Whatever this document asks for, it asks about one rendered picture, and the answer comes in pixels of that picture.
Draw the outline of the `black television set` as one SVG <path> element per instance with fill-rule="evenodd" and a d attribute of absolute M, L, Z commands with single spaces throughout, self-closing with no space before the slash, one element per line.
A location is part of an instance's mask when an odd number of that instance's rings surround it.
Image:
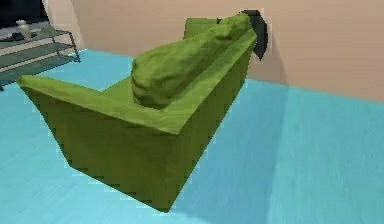
<path fill-rule="evenodd" d="M 28 24 L 48 21 L 42 0 L 0 0 L 0 29 L 14 27 L 17 21 Z"/>

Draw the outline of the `pale grey vase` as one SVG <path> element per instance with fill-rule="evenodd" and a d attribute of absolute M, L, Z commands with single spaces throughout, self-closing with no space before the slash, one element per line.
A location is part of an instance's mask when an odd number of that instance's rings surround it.
<path fill-rule="evenodd" d="M 30 41 L 32 38 L 32 32 L 27 22 L 25 20 L 17 20 L 16 24 L 18 25 L 18 30 L 23 35 L 24 39 L 26 41 Z"/>

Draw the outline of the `dark flat dish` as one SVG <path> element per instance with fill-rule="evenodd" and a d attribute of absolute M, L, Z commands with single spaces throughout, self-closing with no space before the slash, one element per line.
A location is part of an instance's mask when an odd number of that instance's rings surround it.
<path fill-rule="evenodd" d="M 17 33 L 13 33 L 9 37 L 0 38 L 0 42 L 15 42 L 15 41 L 21 41 L 24 39 L 25 37 L 20 32 L 17 32 Z"/>

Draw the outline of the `green sofa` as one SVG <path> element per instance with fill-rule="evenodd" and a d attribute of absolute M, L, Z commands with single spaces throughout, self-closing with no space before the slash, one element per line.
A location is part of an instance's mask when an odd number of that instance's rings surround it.
<path fill-rule="evenodd" d="M 252 27 L 162 109 L 134 100 L 131 74 L 104 91 L 23 75 L 17 83 L 70 167 L 168 211 L 245 82 Z"/>

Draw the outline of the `black round object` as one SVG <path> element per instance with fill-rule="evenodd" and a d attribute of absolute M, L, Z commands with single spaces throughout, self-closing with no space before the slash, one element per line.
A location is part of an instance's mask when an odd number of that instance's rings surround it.
<path fill-rule="evenodd" d="M 242 10 L 251 22 L 252 29 L 256 34 L 256 44 L 253 53 L 259 60 L 262 60 L 268 47 L 268 26 L 259 10 Z"/>

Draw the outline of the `black glass shelf table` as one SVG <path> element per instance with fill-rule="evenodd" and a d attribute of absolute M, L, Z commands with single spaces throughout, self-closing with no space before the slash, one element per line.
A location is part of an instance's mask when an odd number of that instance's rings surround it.
<path fill-rule="evenodd" d="M 69 62 L 81 62 L 70 31 L 43 28 L 32 33 L 30 41 L 0 42 L 0 50 L 18 47 L 0 55 L 0 91 L 21 75 L 36 75 Z"/>

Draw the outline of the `green sofa cushion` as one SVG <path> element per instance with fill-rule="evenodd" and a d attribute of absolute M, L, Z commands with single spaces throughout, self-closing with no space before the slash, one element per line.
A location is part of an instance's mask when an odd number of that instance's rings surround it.
<path fill-rule="evenodd" d="M 182 40 L 156 47 L 134 59 L 134 100 L 155 109 L 166 107 L 250 29 L 250 18 L 244 13 L 224 19 L 188 19 Z"/>

